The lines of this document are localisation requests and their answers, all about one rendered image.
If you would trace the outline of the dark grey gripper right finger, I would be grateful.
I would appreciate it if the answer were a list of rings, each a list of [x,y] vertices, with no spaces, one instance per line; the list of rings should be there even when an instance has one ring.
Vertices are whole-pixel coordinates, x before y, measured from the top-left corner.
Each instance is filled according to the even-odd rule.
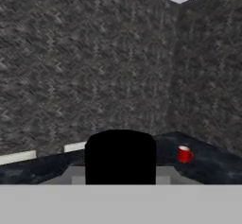
[[[197,181],[182,176],[173,166],[156,167],[157,184],[198,184]]]

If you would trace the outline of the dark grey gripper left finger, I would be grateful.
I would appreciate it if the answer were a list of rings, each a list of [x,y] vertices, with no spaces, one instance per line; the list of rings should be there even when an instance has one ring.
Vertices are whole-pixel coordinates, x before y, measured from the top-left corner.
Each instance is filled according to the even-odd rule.
[[[60,184],[60,185],[73,185],[85,184],[85,167],[84,166],[70,166],[64,173],[52,180],[45,181],[44,184]]]

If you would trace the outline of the red mug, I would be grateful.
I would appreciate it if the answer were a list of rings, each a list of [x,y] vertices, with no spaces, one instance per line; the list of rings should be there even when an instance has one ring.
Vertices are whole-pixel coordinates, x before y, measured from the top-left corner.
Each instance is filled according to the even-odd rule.
[[[193,160],[194,153],[191,148],[188,146],[179,146],[178,147],[178,160],[182,163],[189,163]]]

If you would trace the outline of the black rounded block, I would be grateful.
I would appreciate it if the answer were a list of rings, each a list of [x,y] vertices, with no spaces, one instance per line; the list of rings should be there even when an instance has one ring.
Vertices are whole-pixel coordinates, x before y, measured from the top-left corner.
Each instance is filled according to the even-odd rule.
[[[155,184],[154,138],[130,129],[109,129],[92,135],[85,145],[85,178],[87,184]]]

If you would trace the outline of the white wall strip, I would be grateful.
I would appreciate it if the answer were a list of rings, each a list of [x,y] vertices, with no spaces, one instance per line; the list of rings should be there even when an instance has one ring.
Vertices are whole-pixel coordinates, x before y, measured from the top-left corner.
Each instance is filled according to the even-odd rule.
[[[73,143],[68,144],[64,146],[63,151],[64,152],[72,152],[72,151],[78,151],[85,148],[86,143],[85,142],[79,142],[79,143]]]
[[[27,160],[32,160],[37,158],[37,153],[35,150],[29,150],[29,151],[23,151],[23,152],[17,152],[7,155],[1,155],[0,156],[0,165],[3,164],[12,164]]]

